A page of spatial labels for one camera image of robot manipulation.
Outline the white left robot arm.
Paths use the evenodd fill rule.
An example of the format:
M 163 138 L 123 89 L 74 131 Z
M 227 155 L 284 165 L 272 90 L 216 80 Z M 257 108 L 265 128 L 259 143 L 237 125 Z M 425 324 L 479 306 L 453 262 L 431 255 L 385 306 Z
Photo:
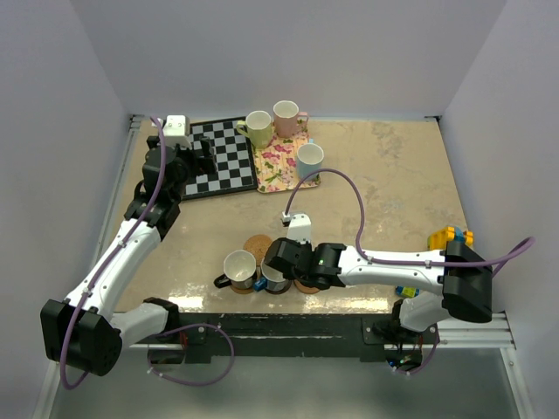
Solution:
M 213 175 L 210 139 L 196 148 L 163 146 L 151 136 L 132 202 L 114 241 L 92 271 L 63 300 L 48 300 L 40 312 L 46 356 L 85 373 L 103 376 L 121 351 L 150 336 L 161 342 L 181 332 L 176 304 L 155 297 L 122 314 L 114 309 L 143 260 L 167 236 L 177 219 L 188 181 Z

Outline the pink mug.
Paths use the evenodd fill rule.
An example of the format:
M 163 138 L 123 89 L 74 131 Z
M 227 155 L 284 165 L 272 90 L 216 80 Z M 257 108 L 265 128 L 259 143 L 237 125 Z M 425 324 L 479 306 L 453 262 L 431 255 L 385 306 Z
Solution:
M 273 106 L 274 126 L 276 134 L 281 138 L 289 138 L 307 126 L 309 115 L 302 112 L 291 100 L 281 100 Z

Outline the light wooden coaster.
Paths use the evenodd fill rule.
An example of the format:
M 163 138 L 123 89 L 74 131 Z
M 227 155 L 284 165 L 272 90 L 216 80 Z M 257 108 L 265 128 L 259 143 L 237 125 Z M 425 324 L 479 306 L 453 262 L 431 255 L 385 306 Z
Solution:
M 248 294 L 254 292 L 254 285 L 258 282 L 257 279 L 248 278 L 245 281 L 232 281 L 231 289 L 238 294 Z

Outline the orange wooden coaster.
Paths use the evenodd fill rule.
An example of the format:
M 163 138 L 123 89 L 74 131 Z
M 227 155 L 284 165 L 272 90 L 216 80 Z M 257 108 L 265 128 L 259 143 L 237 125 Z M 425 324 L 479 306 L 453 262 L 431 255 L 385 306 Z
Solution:
M 316 294 L 317 292 L 320 291 L 320 289 L 318 289 L 316 287 L 309 287 L 309 286 L 303 285 L 299 280 L 294 280 L 293 283 L 300 292 L 305 293 L 305 294 Z

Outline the light blue mug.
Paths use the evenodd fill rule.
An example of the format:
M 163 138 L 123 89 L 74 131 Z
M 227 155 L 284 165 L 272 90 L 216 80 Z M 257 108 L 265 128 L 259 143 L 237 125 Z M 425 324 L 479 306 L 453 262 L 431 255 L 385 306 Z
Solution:
M 309 174 L 321 168 L 324 160 L 323 149 L 311 142 L 301 145 L 296 153 L 296 170 L 302 180 Z

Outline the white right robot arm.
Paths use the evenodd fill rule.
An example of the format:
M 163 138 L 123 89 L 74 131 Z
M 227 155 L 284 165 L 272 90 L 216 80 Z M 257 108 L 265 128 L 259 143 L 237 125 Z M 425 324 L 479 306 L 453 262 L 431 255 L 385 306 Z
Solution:
M 393 309 L 396 316 L 389 322 L 389 331 L 401 343 L 444 319 L 484 324 L 493 317 L 493 269 L 461 242 L 451 242 L 443 251 L 366 251 L 361 255 L 350 245 L 313 247 L 282 237 L 273 241 L 264 262 L 285 278 L 320 290 L 357 285 L 418 289 L 418 296 Z

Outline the light green mug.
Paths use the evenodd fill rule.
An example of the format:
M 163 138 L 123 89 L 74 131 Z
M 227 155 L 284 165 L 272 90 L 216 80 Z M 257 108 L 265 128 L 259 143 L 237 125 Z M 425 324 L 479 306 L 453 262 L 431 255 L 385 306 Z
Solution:
M 266 148 L 273 137 L 272 117 L 266 111 L 253 111 L 237 123 L 236 130 L 248 138 L 256 149 Z

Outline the dark blue mug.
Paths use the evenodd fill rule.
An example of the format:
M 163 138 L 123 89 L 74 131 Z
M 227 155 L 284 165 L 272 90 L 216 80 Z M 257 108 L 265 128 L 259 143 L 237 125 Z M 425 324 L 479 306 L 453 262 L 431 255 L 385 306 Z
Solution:
M 286 292 L 291 284 L 292 281 L 286 279 L 280 271 L 262 262 L 259 279 L 253 284 L 252 288 L 256 292 L 266 291 L 271 294 L 281 294 Z

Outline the black mug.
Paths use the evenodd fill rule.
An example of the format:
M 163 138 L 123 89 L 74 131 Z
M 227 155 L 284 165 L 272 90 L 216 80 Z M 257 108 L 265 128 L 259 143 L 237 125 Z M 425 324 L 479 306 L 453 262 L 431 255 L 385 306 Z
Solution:
M 244 250 L 230 253 L 223 262 L 223 273 L 214 279 L 216 288 L 231 286 L 232 281 L 245 281 L 257 278 L 257 264 L 255 257 Z

